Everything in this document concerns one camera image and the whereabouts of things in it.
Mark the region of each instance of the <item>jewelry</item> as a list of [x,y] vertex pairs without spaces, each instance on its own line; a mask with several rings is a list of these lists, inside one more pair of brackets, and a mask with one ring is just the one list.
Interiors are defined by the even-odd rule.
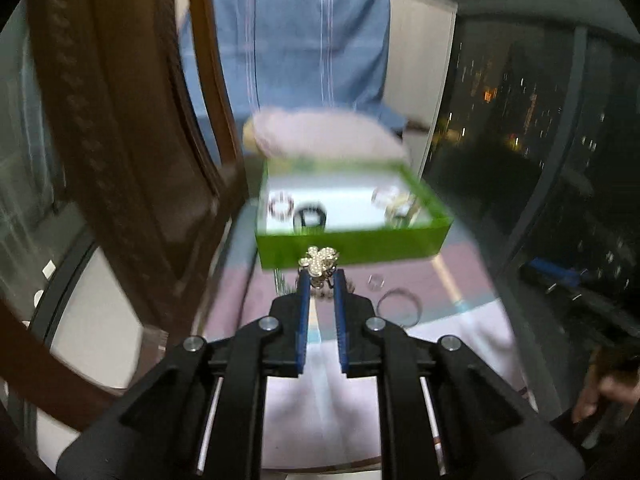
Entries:
[[395,203],[408,202],[411,197],[411,193],[400,191],[396,186],[377,187],[371,195],[371,203],[380,208],[387,208]]
[[[347,278],[347,292],[353,293],[356,290],[356,286],[353,282]],[[298,288],[298,279],[296,278],[296,288]],[[320,288],[311,287],[311,295],[318,300],[332,300],[334,298],[334,284],[333,280],[325,281]]]
[[371,203],[378,207],[386,207],[395,197],[400,194],[400,189],[396,186],[377,187],[371,195]]
[[422,317],[422,303],[420,302],[420,298],[418,298],[418,296],[406,290],[405,288],[392,288],[391,290],[386,291],[386,293],[382,295],[382,298],[378,300],[378,304],[374,309],[376,316],[381,317],[383,319],[388,319],[388,317],[385,318],[385,316],[383,316],[380,313],[380,306],[382,305],[382,302],[386,300],[386,298],[389,298],[391,296],[402,296],[403,298],[407,298],[409,301],[411,301],[411,303],[415,307],[415,313],[416,313],[415,322],[409,325],[401,324],[400,326],[402,328],[411,328],[413,326],[416,326],[418,323],[420,323],[420,318]]
[[321,228],[326,225],[326,211],[320,204],[305,204],[296,209],[293,215],[293,230],[302,228]]
[[284,222],[287,218],[293,214],[293,199],[290,195],[280,192],[277,196],[269,200],[269,214],[276,220]]
[[382,290],[382,287],[385,286],[385,278],[382,274],[372,274],[369,276],[369,281],[367,281],[367,287],[369,290]]
[[311,287],[321,288],[335,271],[338,262],[338,251],[331,247],[319,250],[311,246],[306,250],[306,255],[298,261],[298,270],[306,270],[311,278]]
[[420,211],[420,201],[414,195],[401,196],[385,209],[385,223],[391,227],[411,225]]

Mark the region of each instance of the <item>wooden mirror frame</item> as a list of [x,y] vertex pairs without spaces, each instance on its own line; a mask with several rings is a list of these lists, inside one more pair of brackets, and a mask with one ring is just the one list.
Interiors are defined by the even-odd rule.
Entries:
[[[140,322],[166,332],[168,344],[189,335],[209,304],[210,264],[247,197],[211,0],[192,0],[191,12],[220,167],[182,74],[174,0],[28,0],[36,72],[71,196]],[[51,356],[2,301],[0,377],[80,431],[116,394]]]

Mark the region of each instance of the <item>wall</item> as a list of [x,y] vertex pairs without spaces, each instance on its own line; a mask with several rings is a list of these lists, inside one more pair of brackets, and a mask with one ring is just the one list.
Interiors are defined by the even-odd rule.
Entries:
[[[384,101],[430,126],[440,107],[449,66],[456,6],[449,0],[391,0]],[[422,173],[431,133],[404,133],[412,170]]]

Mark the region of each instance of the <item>metal bangle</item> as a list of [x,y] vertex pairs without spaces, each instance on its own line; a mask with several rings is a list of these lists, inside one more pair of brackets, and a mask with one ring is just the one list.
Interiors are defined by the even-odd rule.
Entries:
[[374,309],[374,312],[376,313],[376,316],[381,317],[383,319],[387,319],[384,316],[382,316],[382,314],[380,314],[380,305],[389,296],[402,296],[404,298],[407,298],[408,300],[410,300],[414,304],[415,313],[416,313],[415,323],[409,324],[409,325],[400,324],[400,326],[402,328],[411,328],[411,327],[416,326],[418,323],[420,323],[420,318],[422,317],[422,303],[420,302],[420,298],[418,298],[418,296],[416,296],[411,291],[406,290],[405,288],[392,288],[391,290],[386,291],[382,295],[382,297],[378,300],[378,304],[376,305],[376,307]]

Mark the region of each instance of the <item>white cloth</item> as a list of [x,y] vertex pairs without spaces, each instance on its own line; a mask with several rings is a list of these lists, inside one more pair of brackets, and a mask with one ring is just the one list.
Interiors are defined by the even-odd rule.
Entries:
[[392,132],[350,110],[262,108],[253,124],[256,145],[267,158],[409,161]]

